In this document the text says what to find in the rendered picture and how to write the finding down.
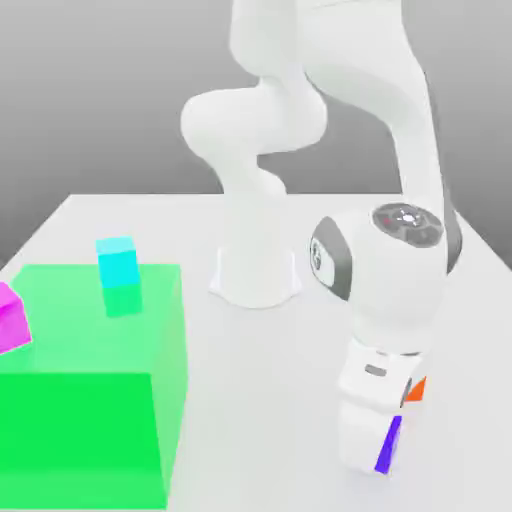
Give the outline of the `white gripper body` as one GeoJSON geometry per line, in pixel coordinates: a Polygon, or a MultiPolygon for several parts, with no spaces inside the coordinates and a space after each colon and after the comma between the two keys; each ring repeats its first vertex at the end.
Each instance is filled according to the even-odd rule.
{"type": "Polygon", "coordinates": [[[339,453],[350,469],[364,474],[374,470],[384,438],[394,416],[343,400],[339,409],[339,453]]]}

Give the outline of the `small purple cube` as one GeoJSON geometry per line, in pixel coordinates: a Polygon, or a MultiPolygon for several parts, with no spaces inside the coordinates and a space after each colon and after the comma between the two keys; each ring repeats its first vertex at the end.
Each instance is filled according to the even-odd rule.
{"type": "Polygon", "coordinates": [[[387,434],[384,438],[374,470],[380,474],[387,475],[390,471],[396,445],[400,436],[403,416],[394,416],[387,434]]]}

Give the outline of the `small orange cube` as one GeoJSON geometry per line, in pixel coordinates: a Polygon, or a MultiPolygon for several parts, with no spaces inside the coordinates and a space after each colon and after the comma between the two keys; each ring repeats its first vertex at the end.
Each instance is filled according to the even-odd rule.
{"type": "Polygon", "coordinates": [[[414,387],[409,391],[405,399],[406,402],[420,402],[423,400],[424,389],[427,377],[423,377],[414,387]]]}

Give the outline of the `small green cube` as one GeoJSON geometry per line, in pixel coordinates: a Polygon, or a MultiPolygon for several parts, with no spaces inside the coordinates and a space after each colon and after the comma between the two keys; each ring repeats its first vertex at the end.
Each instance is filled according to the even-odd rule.
{"type": "Polygon", "coordinates": [[[139,283],[108,287],[102,290],[106,315],[117,318],[142,311],[142,293],[139,283]]]}

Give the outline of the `small cyan cube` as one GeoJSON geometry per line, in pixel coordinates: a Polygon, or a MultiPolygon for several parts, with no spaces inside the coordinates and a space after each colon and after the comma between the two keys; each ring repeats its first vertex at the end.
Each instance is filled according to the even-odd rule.
{"type": "Polygon", "coordinates": [[[110,237],[95,242],[99,275],[104,288],[140,282],[136,249],[130,236],[110,237]]]}

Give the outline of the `small magenta cube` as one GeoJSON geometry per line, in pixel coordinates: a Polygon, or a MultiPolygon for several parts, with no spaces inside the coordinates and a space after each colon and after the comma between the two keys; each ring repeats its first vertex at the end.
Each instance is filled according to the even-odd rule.
{"type": "Polygon", "coordinates": [[[0,354],[32,341],[22,299],[0,282],[0,354]]]}

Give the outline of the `large green box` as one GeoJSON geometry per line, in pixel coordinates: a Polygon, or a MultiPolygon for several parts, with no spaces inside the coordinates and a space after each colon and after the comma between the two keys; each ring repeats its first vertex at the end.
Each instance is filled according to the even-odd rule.
{"type": "Polygon", "coordinates": [[[140,268],[142,311],[109,318],[99,271],[12,280],[32,341],[0,355],[0,509],[163,510],[188,387],[181,271],[140,268]]]}

